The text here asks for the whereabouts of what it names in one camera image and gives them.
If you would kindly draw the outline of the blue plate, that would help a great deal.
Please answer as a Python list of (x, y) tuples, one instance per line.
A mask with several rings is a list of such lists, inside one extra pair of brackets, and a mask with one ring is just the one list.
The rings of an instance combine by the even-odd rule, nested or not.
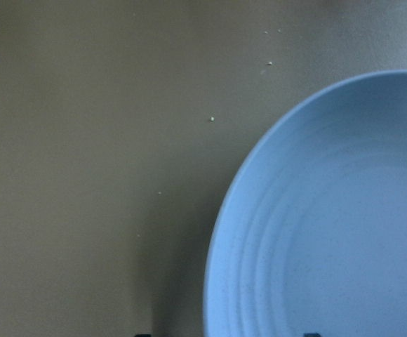
[(407, 70), (333, 84), (237, 172), (213, 230), (205, 336), (407, 336)]

